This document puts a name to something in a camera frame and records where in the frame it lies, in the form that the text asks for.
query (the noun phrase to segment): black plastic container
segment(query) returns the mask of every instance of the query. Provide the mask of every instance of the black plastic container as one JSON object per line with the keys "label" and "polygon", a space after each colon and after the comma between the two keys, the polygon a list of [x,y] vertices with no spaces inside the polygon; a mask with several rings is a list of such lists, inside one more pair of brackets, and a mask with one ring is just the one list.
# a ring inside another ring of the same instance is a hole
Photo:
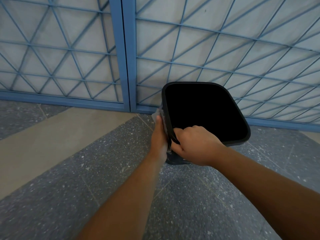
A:
{"label": "black plastic container", "polygon": [[[162,88],[162,107],[169,139],[179,144],[173,128],[203,126],[226,146],[245,143],[250,127],[232,96],[212,82],[170,82]],[[186,164],[172,152],[167,163]]]}

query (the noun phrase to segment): blue metal gate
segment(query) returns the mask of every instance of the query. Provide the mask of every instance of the blue metal gate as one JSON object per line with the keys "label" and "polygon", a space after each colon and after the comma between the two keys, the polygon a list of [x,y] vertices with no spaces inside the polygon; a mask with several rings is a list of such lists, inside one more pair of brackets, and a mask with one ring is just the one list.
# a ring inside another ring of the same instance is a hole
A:
{"label": "blue metal gate", "polygon": [[130,111],[121,0],[0,0],[0,99]]}
{"label": "blue metal gate", "polygon": [[167,82],[215,82],[252,125],[320,132],[319,0],[122,5],[131,111],[153,112]]}

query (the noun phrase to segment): person's left arm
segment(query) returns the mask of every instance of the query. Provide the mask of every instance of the person's left arm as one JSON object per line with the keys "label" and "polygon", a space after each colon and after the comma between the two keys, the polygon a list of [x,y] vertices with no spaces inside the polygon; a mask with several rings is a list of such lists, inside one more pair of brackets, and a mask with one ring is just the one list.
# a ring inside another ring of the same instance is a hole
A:
{"label": "person's left arm", "polygon": [[167,139],[157,116],[147,156],[130,177],[98,209],[78,235],[83,239],[141,239],[147,223]]}

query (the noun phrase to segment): gray terrazzo floor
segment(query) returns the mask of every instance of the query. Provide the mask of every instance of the gray terrazzo floor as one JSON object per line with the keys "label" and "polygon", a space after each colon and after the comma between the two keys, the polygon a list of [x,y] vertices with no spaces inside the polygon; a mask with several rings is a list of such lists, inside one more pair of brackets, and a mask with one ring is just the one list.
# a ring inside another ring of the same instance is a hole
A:
{"label": "gray terrazzo floor", "polygon": [[[44,119],[37,104],[14,105],[1,104],[2,138]],[[136,116],[2,199],[0,239],[74,238],[146,155],[153,126],[150,115]],[[234,149],[320,193],[320,145],[300,132],[251,126]],[[143,239],[280,238],[217,170],[165,164]]]}

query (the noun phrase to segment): bare skin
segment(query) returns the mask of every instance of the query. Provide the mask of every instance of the bare skin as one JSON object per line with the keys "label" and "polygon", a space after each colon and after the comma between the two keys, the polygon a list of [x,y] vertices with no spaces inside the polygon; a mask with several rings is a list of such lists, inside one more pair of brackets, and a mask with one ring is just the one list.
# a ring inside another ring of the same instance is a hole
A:
{"label": "bare skin", "polygon": [[[211,166],[231,181],[282,239],[320,239],[320,194],[224,146],[200,126],[175,128],[186,160]],[[100,207],[77,239],[141,239],[162,164],[166,135],[158,116],[151,149],[133,174]]]}

